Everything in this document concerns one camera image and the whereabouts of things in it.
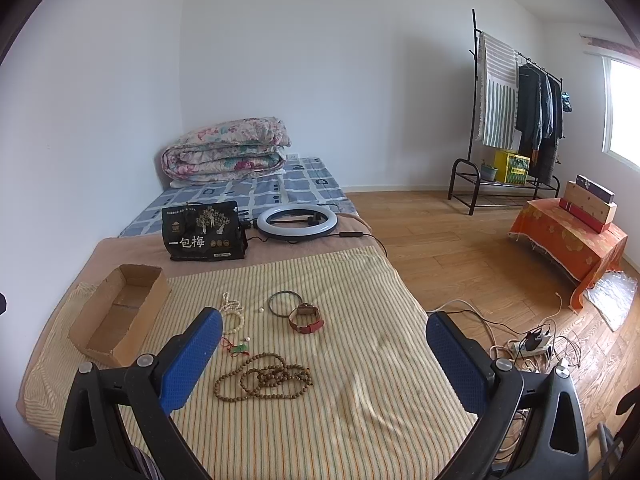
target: dark jacket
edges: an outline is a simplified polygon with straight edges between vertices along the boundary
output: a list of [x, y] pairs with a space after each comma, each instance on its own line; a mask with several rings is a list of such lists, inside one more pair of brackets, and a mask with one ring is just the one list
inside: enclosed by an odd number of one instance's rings
[[540, 76], [540, 104], [542, 106], [542, 118], [541, 118], [541, 129], [542, 129], [542, 138], [549, 138], [554, 130], [554, 104], [553, 97], [551, 95], [551, 83], [550, 78], [546, 76], [542, 70], [539, 70], [537, 67], [526, 64], [521, 69], [533, 70], [533, 72], [537, 73]]
[[526, 66], [518, 70], [518, 115], [516, 128], [522, 132], [519, 152], [531, 156], [542, 140], [540, 76]]
[[558, 158], [558, 141], [562, 138], [562, 90], [560, 84], [548, 77], [552, 97], [552, 125], [551, 135], [540, 142], [538, 158], [529, 174], [538, 178], [540, 182], [551, 185], [551, 177], [554, 174], [556, 159]]

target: white pearl necklace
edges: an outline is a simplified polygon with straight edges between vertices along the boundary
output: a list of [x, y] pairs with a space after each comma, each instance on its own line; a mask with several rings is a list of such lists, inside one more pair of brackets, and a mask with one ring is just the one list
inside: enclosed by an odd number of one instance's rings
[[240, 305], [240, 302], [238, 300], [230, 300], [228, 292], [225, 292], [222, 295], [222, 301], [223, 305], [220, 307], [220, 314], [222, 314], [222, 316], [230, 314], [236, 316], [240, 320], [238, 325], [233, 327], [231, 330], [225, 330], [223, 334], [235, 334], [244, 326], [244, 306]]

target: small potted plant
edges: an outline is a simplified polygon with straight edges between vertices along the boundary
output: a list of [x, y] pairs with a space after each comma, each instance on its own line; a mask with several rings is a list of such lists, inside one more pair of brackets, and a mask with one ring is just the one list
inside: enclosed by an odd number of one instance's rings
[[491, 164], [485, 164], [482, 160], [482, 166], [480, 166], [480, 178], [483, 180], [495, 180], [495, 174], [498, 168], [494, 168]]

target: clothes rack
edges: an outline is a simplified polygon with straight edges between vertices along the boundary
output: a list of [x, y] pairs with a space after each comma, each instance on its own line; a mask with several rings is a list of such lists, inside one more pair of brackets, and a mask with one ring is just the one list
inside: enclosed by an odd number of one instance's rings
[[[476, 62], [475, 71], [474, 71], [474, 75], [475, 75], [474, 106], [473, 106], [473, 113], [472, 113], [472, 119], [471, 119], [471, 133], [469, 135], [469, 148], [468, 148], [468, 151], [466, 152], [466, 158], [458, 158], [453, 163], [453, 167], [451, 168], [451, 180], [449, 182], [449, 194], [447, 198], [448, 200], [455, 198], [456, 200], [459, 200], [464, 205], [466, 205], [469, 208], [469, 216], [473, 215], [476, 207], [521, 207], [522, 206], [522, 203], [481, 203], [479, 204], [477, 203], [478, 197], [536, 199], [538, 197], [538, 192], [540, 190], [548, 190], [548, 191], [555, 192], [556, 198], [558, 198], [558, 195], [560, 193], [560, 181], [555, 175], [552, 176], [553, 180], [556, 181], [555, 187], [550, 186], [548, 184], [544, 184], [543, 182], [540, 182], [537, 178], [534, 178], [534, 177], [528, 178], [527, 182], [522, 185], [521, 184], [504, 184], [502, 182], [495, 182], [495, 181], [485, 180], [481, 178], [478, 165], [471, 162], [471, 151], [474, 143], [474, 127], [476, 124], [476, 110], [478, 107], [478, 35], [482, 33], [482, 30], [480, 30], [476, 24], [476, 10], [472, 9], [471, 13], [473, 15], [473, 20], [474, 20], [474, 50], [469, 50], [469, 52], [471, 52]], [[558, 81], [558, 83], [560, 84], [560, 89], [562, 91], [562, 78], [557, 78], [556, 76], [551, 74], [549, 71], [541, 67], [538, 63], [534, 62], [530, 57], [524, 56], [524, 54], [521, 54], [520, 52], [517, 52], [517, 55], [520, 56], [522, 59], [526, 60], [527, 62], [531, 63], [535, 67], [537, 67], [537, 69], [542, 70], [542, 72], [544, 72], [547, 76]], [[473, 170], [473, 173], [468, 173], [468, 172], [465, 173], [464, 171], [458, 171], [458, 165], [461, 163], [469, 166]], [[456, 177], [460, 177], [463, 180], [466, 180], [467, 182], [473, 184], [474, 185], [473, 193], [458, 193], [458, 192], [454, 193], [453, 187], [456, 182]], [[533, 195], [530, 196], [527, 194], [481, 194], [480, 193], [481, 186], [531, 189], [533, 190]], [[465, 200], [466, 197], [471, 197], [470, 203]]]

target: hanging clothes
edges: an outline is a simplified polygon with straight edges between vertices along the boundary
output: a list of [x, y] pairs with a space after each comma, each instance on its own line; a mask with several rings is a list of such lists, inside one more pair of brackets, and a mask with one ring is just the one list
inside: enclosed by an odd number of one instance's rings
[[518, 110], [518, 57], [506, 43], [482, 32], [478, 45], [478, 140], [509, 149]]
[[551, 85], [551, 98], [553, 102], [553, 110], [554, 110], [554, 130], [553, 135], [556, 139], [562, 139], [562, 128], [563, 128], [563, 120], [562, 120], [562, 112], [564, 111], [563, 105], [563, 95], [565, 92], [562, 92], [560, 88], [560, 83], [556, 81], [554, 78], [550, 77], [549, 84]]
[[540, 142], [536, 163], [532, 168], [529, 168], [529, 174], [536, 177], [543, 184], [551, 185], [551, 178], [558, 159], [558, 144], [562, 139], [562, 90], [558, 81], [552, 77], [547, 77], [547, 80], [551, 90], [553, 129], [550, 135]]
[[522, 132], [521, 155], [531, 157], [542, 140], [542, 108], [540, 99], [540, 76], [537, 72], [520, 67], [518, 72], [518, 115], [516, 128]]
[[553, 106], [553, 98], [551, 95], [551, 83], [549, 82], [549, 78], [546, 76], [546, 73], [542, 72], [538, 67], [532, 65], [531, 63], [527, 63], [524, 67], [521, 67], [520, 70], [533, 71], [540, 76], [540, 105], [542, 106], [542, 117], [541, 117], [541, 129], [542, 129], [542, 138], [548, 139], [553, 132], [554, 125], [554, 106]]
[[563, 112], [571, 112], [573, 109], [571, 108], [570, 96], [567, 92], [562, 92], [562, 111]]

